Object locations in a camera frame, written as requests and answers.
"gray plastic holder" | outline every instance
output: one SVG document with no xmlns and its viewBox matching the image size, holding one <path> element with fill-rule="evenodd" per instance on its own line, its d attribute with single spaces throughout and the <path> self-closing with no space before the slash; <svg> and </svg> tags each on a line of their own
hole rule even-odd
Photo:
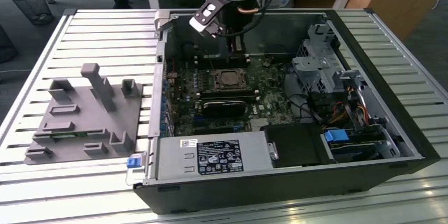
<svg viewBox="0 0 448 224">
<path fill-rule="evenodd" d="M 132 79 L 111 85 L 99 70 L 95 63 L 82 68 L 92 87 L 54 80 L 48 90 L 52 100 L 26 152 L 26 164 L 128 157 L 134 153 L 143 85 Z"/>
</svg>

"warning label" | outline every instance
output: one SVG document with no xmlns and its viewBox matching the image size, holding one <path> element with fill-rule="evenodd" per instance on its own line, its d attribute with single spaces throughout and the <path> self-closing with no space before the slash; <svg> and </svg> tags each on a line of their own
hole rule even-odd
<svg viewBox="0 0 448 224">
<path fill-rule="evenodd" d="M 198 143 L 200 175 L 244 171 L 239 140 Z"/>
</svg>

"aluminum extrusion table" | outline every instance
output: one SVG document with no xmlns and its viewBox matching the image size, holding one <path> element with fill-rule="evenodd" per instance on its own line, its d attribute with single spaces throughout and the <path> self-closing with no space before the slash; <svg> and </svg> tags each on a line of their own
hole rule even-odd
<svg viewBox="0 0 448 224">
<path fill-rule="evenodd" d="M 448 94 L 376 15 L 363 10 L 339 14 L 443 158 L 418 173 L 399 176 L 364 193 L 158 216 L 126 182 L 126 158 L 24 165 L 24 152 L 51 100 L 51 79 L 68 78 L 72 85 L 87 85 L 79 73 L 87 62 L 99 63 L 100 74 L 112 84 L 132 78 L 144 85 L 136 151 L 147 149 L 155 14 L 156 10 L 79 10 L 63 16 L 0 127 L 0 223 L 447 221 Z M 343 50 L 343 55 L 356 68 L 350 52 Z M 136 170 L 128 179 L 143 175 L 143 169 Z"/>
</svg>

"copper pipe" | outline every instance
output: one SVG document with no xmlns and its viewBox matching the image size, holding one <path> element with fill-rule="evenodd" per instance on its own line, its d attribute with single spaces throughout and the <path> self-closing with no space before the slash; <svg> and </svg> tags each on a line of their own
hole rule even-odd
<svg viewBox="0 0 448 224">
<path fill-rule="evenodd" d="M 259 13 L 260 9 L 255 8 L 255 9 L 251 9 L 251 10 L 246 10 L 246 9 L 239 7 L 238 11 L 243 14 L 255 14 L 255 13 Z"/>
</svg>

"barcode sticker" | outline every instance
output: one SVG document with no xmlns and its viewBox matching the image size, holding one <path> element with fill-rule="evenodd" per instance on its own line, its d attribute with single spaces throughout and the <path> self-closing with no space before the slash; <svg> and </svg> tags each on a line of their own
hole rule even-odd
<svg viewBox="0 0 448 224">
<path fill-rule="evenodd" d="M 180 148 L 186 147 L 196 147 L 198 139 L 182 139 L 180 140 Z"/>
</svg>

